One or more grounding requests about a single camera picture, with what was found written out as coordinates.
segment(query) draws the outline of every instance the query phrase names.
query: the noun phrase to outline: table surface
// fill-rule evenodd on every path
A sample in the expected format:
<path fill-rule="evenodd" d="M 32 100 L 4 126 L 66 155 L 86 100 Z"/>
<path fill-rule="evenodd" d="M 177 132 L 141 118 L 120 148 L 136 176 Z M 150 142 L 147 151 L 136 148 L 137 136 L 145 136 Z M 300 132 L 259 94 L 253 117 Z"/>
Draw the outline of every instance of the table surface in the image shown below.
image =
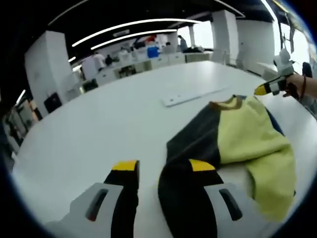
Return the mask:
<path fill-rule="evenodd" d="M 103 182 L 117 161 L 140 164 L 139 206 L 134 234 L 172 237 L 157 195 L 166 160 L 166 143 L 209 101 L 232 94 L 252 95 L 263 82 L 257 76 L 211 61 L 167 66 L 133 75 L 90 91 L 48 115 L 27 134 L 13 179 L 26 204 L 41 222 L 60 220 L 70 202 L 96 182 Z M 228 87 L 187 103 L 165 108 L 161 99 L 180 93 L 204 93 Z M 317 169 L 317 123 L 291 97 L 259 97 L 289 138 L 297 170 L 296 208 Z M 248 189 L 245 169 L 225 167 L 225 182 Z"/>

